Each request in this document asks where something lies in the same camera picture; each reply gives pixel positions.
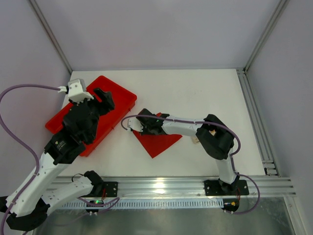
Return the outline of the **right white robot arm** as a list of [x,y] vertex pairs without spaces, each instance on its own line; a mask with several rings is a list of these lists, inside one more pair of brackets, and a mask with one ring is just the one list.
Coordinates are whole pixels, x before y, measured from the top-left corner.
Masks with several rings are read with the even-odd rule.
[[189,119],[170,114],[157,116],[143,109],[135,116],[143,135],[182,135],[195,137],[205,152],[215,159],[219,171],[219,185],[226,195],[235,193],[239,174],[235,171],[233,155],[241,148],[238,136],[217,116],[208,114],[205,118]]

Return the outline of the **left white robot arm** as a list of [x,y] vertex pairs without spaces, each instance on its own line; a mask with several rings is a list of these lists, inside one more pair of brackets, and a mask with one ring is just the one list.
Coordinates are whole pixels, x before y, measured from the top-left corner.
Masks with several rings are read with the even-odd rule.
[[35,158],[35,168],[17,190],[1,197],[0,210],[4,213],[1,234],[5,224],[12,230],[31,231],[64,203],[102,193],[105,183],[93,170],[65,187],[47,192],[47,187],[85,151],[86,145],[94,142],[100,117],[115,108],[111,92],[100,88],[93,91],[91,98],[72,102],[73,106],[63,117],[62,129],[52,136],[41,157]]

